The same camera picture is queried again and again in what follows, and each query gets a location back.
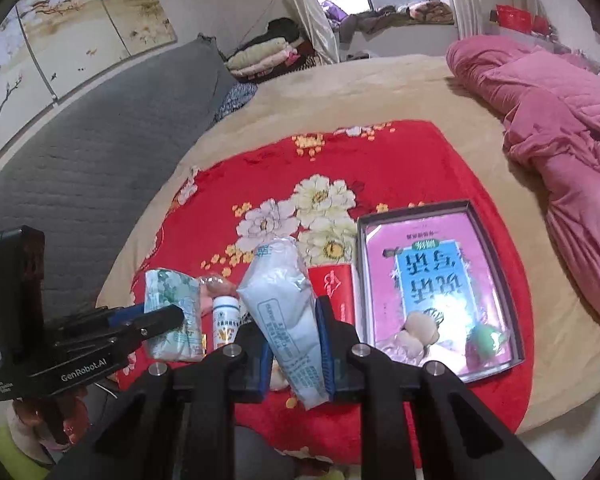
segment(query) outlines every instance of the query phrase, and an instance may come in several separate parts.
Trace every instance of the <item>red floral blanket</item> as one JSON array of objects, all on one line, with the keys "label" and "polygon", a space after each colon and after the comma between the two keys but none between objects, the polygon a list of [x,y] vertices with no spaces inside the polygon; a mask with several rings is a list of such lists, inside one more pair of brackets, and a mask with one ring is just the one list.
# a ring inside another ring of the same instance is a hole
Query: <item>red floral blanket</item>
[{"label": "red floral blanket", "polygon": [[[191,276],[218,272],[239,283],[257,244],[275,236],[298,239],[308,264],[350,262],[358,216],[388,208],[469,199],[504,268],[525,346],[526,361],[472,390],[515,430],[531,393],[534,338],[531,299],[522,262],[489,195],[433,126],[395,121],[300,135],[193,171],[174,197],[151,254],[136,274],[166,267]],[[203,327],[209,332],[209,316]],[[126,387],[149,364],[142,351],[118,373]],[[238,405],[236,422],[280,450],[308,447],[338,463],[360,460],[358,408],[324,404],[306,412],[290,391],[261,405]]]}]

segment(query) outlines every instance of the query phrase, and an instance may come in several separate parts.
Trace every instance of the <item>bottle cap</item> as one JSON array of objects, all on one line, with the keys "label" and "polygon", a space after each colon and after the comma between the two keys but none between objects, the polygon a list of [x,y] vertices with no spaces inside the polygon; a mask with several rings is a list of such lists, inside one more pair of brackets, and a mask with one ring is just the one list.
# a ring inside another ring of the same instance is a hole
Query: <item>bottle cap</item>
[{"label": "bottle cap", "polygon": [[238,306],[238,299],[233,296],[218,296],[214,298],[214,310],[221,306],[232,306],[234,308],[240,308]]}]

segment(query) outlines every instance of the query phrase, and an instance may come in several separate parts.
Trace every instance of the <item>white peony print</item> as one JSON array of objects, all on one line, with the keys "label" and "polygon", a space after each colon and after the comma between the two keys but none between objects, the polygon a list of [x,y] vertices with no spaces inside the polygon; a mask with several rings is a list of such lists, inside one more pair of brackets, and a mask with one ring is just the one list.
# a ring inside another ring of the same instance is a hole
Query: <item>white peony print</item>
[{"label": "white peony print", "polygon": [[356,223],[347,217],[318,218],[298,234],[298,245],[308,266],[348,264],[354,259]]},{"label": "white peony print", "polygon": [[311,228],[318,218],[347,217],[347,209],[356,205],[356,197],[344,180],[333,184],[325,176],[315,174],[297,184],[291,200],[295,203],[302,227]]},{"label": "white peony print", "polygon": [[334,134],[347,134],[349,137],[359,137],[363,132],[372,131],[370,126],[351,126],[349,128],[340,128]]},{"label": "white peony print", "polygon": [[258,245],[273,238],[290,236],[298,230],[300,221],[293,216],[296,206],[291,200],[276,202],[272,198],[244,215],[236,232],[240,239],[236,248],[243,253],[253,251]]},{"label": "white peony print", "polygon": [[125,375],[129,375],[131,373],[131,370],[136,368],[136,361],[138,360],[138,358],[136,357],[135,352],[131,352],[131,354],[126,356],[126,359],[129,362],[129,364],[125,368],[122,368],[122,373]]},{"label": "white peony print", "polygon": [[195,178],[199,171],[200,170],[195,166],[191,168],[191,174],[189,175],[189,178],[178,193],[178,204],[185,205],[187,200],[189,200],[189,198],[191,198],[198,190],[198,185],[195,183]]}]

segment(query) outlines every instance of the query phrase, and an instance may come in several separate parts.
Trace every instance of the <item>wall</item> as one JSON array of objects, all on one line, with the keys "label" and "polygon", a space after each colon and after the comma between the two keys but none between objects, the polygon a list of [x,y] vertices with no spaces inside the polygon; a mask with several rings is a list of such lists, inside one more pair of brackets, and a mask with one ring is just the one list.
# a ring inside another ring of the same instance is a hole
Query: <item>wall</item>
[{"label": "wall", "polygon": [[444,56],[449,45],[458,39],[454,25],[409,25],[390,27],[373,36],[357,31],[347,50],[341,46],[340,59],[360,50],[370,50],[380,57],[426,54]]},{"label": "wall", "polygon": [[540,0],[549,21],[558,29],[560,42],[583,50],[600,63],[600,37],[593,31],[587,11],[577,0]]},{"label": "wall", "polygon": [[270,20],[289,16],[283,0],[206,0],[198,12],[204,33],[218,38],[226,54],[232,54],[242,38],[265,32]]}]

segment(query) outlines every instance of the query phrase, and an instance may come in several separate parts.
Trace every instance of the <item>white bottle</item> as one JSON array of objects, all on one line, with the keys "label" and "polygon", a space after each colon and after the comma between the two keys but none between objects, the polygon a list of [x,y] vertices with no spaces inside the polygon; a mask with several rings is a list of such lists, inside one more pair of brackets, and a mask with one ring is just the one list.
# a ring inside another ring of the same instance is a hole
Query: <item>white bottle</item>
[{"label": "white bottle", "polygon": [[214,350],[233,343],[240,327],[240,306],[233,296],[214,299]]}]

